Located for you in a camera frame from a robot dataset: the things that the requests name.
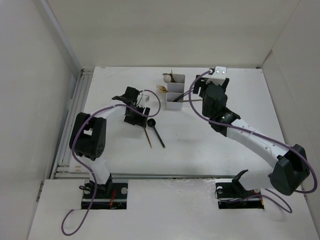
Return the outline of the rose gold fork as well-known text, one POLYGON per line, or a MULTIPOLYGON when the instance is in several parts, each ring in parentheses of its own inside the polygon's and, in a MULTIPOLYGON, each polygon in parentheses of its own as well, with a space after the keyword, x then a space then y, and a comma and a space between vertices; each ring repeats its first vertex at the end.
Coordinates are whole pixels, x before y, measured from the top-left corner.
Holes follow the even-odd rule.
POLYGON ((149 137, 149 135, 148 135, 148 132, 147 132, 147 128, 146 128, 146 127, 144 128, 144 133, 145 133, 145 136, 146 136, 146 138, 147 138, 148 144, 149 144, 150 148, 152 149, 151 140, 150 140, 150 137, 149 137))

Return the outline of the gold green-handled fork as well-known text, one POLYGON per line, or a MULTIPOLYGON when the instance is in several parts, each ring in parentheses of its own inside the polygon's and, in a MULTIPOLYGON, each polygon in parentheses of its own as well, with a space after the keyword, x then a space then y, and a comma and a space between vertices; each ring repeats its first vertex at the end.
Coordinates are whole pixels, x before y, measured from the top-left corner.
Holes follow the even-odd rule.
POLYGON ((156 85, 156 90, 158 92, 166 92, 167 91, 166 87, 162 86, 162 85, 156 85))
POLYGON ((156 92, 159 94, 166 94, 168 91, 166 89, 157 89, 156 92))

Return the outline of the brown wooden spoon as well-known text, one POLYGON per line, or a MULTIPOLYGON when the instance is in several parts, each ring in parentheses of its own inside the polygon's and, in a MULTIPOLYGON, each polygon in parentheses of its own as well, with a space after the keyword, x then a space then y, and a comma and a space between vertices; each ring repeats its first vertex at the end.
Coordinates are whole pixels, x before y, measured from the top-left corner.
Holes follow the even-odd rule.
POLYGON ((172 73, 170 74, 170 76, 171 76, 171 81, 170 81, 170 82, 171 82, 171 83, 176 83, 176 80, 175 80, 175 78, 174 78, 174 76, 173 76, 172 73))

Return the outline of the white ceramic spoon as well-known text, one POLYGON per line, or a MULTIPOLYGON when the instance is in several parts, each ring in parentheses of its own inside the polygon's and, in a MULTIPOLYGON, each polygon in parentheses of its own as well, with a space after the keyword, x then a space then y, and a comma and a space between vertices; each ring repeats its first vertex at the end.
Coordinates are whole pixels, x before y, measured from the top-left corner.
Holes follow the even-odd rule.
POLYGON ((163 76, 163 81, 164 81, 165 83, 170 83, 170 82, 172 81, 172 76, 171 76, 170 74, 165 74, 165 75, 163 76))

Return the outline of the silver chopstick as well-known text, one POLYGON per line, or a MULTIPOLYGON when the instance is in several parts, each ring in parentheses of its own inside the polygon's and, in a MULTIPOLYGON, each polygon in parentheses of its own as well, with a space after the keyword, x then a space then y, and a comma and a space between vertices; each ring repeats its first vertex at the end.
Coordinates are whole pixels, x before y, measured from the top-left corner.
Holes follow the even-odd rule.
MULTIPOLYGON (((190 102, 189 100, 183 100, 182 103, 187 103, 187 102, 190 102)), ((191 102, 202 102, 201 99, 193 99, 191 100, 191 102)))

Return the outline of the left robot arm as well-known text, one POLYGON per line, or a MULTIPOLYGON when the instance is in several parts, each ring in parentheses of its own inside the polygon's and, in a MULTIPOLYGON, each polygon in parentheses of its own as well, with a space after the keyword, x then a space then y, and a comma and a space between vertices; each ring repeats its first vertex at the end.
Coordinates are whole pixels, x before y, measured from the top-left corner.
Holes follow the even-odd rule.
POLYGON ((76 116, 69 148, 72 155, 78 157, 77 161, 91 173, 89 191, 94 190, 100 198, 107 198, 112 192, 112 176, 102 157, 106 148, 107 126, 123 118, 125 123, 145 129, 150 113, 150 108, 146 107, 149 99, 143 90, 128 86, 123 95, 111 99, 109 106, 96 113, 80 112, 76 116))

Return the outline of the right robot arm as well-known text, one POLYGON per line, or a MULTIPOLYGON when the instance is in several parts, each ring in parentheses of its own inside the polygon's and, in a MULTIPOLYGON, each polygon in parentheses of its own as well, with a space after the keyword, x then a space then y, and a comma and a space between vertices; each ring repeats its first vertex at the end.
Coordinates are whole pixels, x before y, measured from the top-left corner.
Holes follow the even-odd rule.
POLYGON ((245 168, 225 186, 238 198, 254 189, 275 189, 285 196, 297 192, 311 173, 305 149, 298 144, 288 146, 263 135, 227 108, 228 83, 228 78, 218 84, 197 75, 190 86, 191 93, 202 99, 202 110, 197 115, 217 133, 258 155, 270 169, 251 171, 245 168))

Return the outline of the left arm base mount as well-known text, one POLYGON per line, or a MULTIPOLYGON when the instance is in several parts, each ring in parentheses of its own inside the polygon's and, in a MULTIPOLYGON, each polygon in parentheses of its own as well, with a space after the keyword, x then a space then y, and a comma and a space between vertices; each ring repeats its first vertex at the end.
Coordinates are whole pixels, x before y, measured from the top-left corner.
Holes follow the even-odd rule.
MULTIPOLYGON (((79 189, 83 191, 81 200, 81 209, 87 210, 94 193, 94 184, 86 182, 80 185, 79 189)), ((98 189, 91 206, 92 210, 126 210, 128 196, 127 182, 113 182, 109 189, 103 191, 98 189)))

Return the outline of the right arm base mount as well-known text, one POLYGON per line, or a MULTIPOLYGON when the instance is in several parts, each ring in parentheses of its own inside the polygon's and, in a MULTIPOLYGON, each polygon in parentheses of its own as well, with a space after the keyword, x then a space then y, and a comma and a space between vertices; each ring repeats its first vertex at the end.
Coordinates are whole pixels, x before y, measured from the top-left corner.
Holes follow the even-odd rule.
POLYGON ((239 182, 246 172, 247 169, 242 170, 232 179, 220 179, 215 184, 214 196, 220 210, 264 209, 261 191, 245 190, 239 182))

